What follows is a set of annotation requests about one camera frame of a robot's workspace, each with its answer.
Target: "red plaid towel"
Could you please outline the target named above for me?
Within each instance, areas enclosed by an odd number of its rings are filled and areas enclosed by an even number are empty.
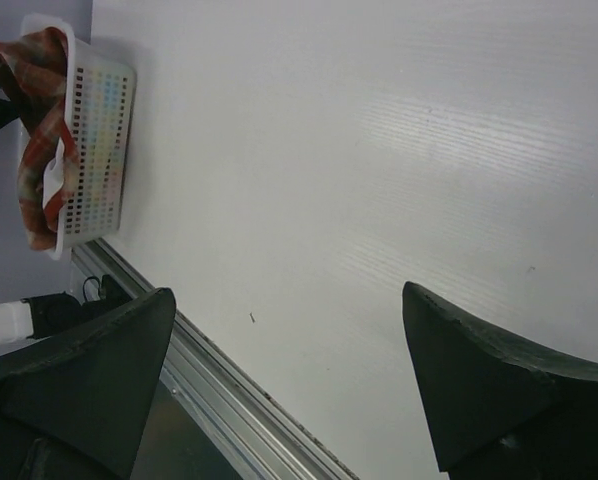
[[[34,250],[55,247],[59,211],[74,194],[79,179],[79,154],[63,119],[67,55],[66,36],[56,28],[16,42],[0,42],[0,86],[30,135],[19,164],[17,193],[28,243]],[[43,174],[55,158],[59,138],[65,145],[63,186],[43,205]]]

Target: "white plastic basket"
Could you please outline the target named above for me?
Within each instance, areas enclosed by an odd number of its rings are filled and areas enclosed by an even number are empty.
[[[57,246],[48,251],[52,258],[59,259],[70,247],[119,228],[135,73],[76,39],[70,24],[59,18],[27,15],[21,24],[21,34],[47,27],[62,30],[68,39],[64,119],[81,162],[78,189],[59,214]],[[28,142],[23,128],[21,137],[20,159]],[[63,153],[64,145],[59,140],[55,159],[44,173],[44,205],[63,185]]]

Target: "white table surface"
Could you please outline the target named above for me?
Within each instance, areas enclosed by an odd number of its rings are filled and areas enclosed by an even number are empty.
[[[138,72],[108,240],[361,478],[439,477],[406,280],[598,360],[598,0],[95,0],[92,40]]]

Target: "gray floor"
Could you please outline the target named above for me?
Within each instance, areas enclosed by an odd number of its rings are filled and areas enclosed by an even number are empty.
[[[161,383],[152,402],[132,480],[239,479]]]

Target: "black cable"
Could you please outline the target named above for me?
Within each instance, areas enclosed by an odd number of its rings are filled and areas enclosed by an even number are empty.
[[[101,280],[99,280],[96,276],[92,275],[88,278],[86,278],[83,281],[83,285],[81,285],[81,293],[83,294],[83,299],[86,302],[92,301],[92,300],[88,300],[88,296],[86,295],[86,284],[90,281],[90,280],[95,280],[97,282],[97,293],[101,292]]]

